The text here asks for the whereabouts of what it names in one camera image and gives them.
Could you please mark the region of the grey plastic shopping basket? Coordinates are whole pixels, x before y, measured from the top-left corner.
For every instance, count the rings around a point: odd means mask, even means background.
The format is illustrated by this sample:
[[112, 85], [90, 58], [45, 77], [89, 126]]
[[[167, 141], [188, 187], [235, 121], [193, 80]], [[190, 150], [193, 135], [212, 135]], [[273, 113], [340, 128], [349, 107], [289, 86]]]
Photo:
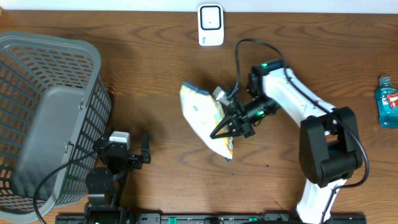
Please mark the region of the grey plastic shopping basket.
[[97, 48], [50, 35], [1, 34], [1, 219], [36, 221], [78, 202], [111, 100]]

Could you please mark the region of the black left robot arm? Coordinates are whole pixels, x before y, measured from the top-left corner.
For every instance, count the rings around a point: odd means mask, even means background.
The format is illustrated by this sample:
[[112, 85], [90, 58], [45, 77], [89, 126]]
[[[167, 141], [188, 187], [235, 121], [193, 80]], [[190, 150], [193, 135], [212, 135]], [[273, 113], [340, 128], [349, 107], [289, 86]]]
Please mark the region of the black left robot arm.
[[151, 162], [149, 133], [141, 143], [141, 153], [131, 154], [130, 134], [107, 131], [94, 142], [102, 167], [92, 169], [86, 176], [88, 203], [85, 206], [83, 223], [135, 223], [134, 215], [121, 205], [121, 196], [128, 175]]

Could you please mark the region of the yellow white snack bag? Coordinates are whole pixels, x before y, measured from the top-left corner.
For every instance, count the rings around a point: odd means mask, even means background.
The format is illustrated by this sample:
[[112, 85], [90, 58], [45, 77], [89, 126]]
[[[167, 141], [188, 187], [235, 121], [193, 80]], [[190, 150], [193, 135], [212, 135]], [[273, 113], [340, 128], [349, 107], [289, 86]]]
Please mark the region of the yellow white snack bag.
[[187, 120], [195, 134], [213, 152], [227, 161], [233, 158], [233, 138], [212, 139], [210, 134], [224, 118], [220, 102], [216, 101], [208, 90], [183, 82], [180, 89], [180, 101], [183, 117]]

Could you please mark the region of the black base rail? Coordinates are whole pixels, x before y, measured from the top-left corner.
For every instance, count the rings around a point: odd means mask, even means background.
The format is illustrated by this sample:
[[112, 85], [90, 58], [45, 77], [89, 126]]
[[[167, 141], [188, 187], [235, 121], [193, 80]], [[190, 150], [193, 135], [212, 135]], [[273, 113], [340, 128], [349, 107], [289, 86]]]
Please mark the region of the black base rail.
[[125, 220], [115, 218], [90, 218], [84, 215], [58, 215], [56, 224], [67, 223], [127, 223], [127, 224], [238, 224], [238, 223], [301, 223], [295, 215], [289, 213], [265, 213], [263, 215], [161, 215], [158, 213], [140, 213]]

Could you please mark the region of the blue mouthwash bottle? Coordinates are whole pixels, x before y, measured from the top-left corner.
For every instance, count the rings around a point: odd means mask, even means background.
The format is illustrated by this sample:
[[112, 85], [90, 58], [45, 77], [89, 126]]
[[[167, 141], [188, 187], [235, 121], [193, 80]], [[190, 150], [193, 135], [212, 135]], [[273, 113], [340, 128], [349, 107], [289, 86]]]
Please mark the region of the blue mouthwash bottle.
[[397, 93], [397, 89], [393, 88], [390, 76], [383, 75], [374, 96], [379, 111], [379, 124], [384, 128], [397, 128], [397, 108], [391, 110], [386, 98], [391, 93]]

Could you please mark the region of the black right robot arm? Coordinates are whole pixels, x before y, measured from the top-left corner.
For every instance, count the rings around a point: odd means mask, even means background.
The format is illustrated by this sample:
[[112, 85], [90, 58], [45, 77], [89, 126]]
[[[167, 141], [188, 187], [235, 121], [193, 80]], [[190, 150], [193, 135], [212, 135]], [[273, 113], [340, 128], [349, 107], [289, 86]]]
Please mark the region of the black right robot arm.
[[297, 79], [284, 60], [254, 66], [247, 91], [252, 100], [242, 103], [233, 91], [214, 90], [213, 96], [226, 106], [226, 114], [210, 137], [248, 138], [266, 116], [283, 109], [300, 129], [298, 157], [307, 178], [295, 208], [297, 219], [302, 223], [330, 222], [338, 191], [358, 187], [369, 176], [369, 159], [359, 140], [354, 112], [323, 101]]

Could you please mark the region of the red snack bar wrapper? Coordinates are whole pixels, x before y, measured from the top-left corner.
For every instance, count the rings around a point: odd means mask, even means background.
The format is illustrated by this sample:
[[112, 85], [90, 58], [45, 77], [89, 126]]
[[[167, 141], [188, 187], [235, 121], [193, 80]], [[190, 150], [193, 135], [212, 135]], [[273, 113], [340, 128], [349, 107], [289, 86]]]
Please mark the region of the red snack bar wrapper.
[[387, 94], [386, 98], [391, 110], [398, 107], [398, 93]]

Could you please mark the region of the white barcode scanner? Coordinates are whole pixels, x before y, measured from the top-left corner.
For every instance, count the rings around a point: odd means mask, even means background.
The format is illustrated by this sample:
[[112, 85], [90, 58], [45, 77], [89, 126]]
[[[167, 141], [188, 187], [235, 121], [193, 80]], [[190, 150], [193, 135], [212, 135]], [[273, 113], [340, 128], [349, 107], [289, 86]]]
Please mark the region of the white barcode scanner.
[[198, 7], [198, 43], [202, 47], [220, 46], [224, 42], [224, 10], [220, 4]]

